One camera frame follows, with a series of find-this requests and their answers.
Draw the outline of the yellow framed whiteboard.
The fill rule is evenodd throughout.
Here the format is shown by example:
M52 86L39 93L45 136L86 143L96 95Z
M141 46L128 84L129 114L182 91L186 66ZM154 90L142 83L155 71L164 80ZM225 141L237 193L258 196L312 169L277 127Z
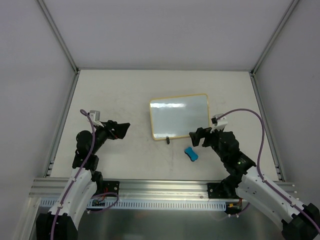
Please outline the yellow framed whiteboard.
M205 93L154 98L149 101L152 138L185 138L210 126L209 97Z

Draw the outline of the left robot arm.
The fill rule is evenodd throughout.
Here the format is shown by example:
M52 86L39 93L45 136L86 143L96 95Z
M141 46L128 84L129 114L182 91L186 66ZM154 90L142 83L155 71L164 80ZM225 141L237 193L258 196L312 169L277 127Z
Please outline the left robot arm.
M113 207L119 201L117 190L107 187L103 175L97 170L97 151L107 140L122 140L130 123L107 122L91 124L91 131L83 130L76 135L76 150L72 162L71 176L57 201L48 213L36 219L36 239L76 240L81 218L91 199L114 197Z

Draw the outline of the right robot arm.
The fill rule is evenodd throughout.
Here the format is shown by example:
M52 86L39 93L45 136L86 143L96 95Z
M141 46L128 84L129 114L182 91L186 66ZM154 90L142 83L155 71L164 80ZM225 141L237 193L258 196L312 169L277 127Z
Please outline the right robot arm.
M320 234L320 211L306 205L283 190L262 172L257 164L240 151L233 132L198 128L190 132L192 145L211 147L229 176L218 184L207 184L210 199L244 199L280 228L286 240L313 240Z

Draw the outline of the blue whiteboard eraser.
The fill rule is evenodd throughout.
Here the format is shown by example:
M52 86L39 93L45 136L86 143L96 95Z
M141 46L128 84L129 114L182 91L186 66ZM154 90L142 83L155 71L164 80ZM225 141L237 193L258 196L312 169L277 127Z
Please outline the blue whiteboard eraser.
M184 150L184 153L189 157L191 162L195 162L199 158L198 154L193 150L192 147L187 147Z

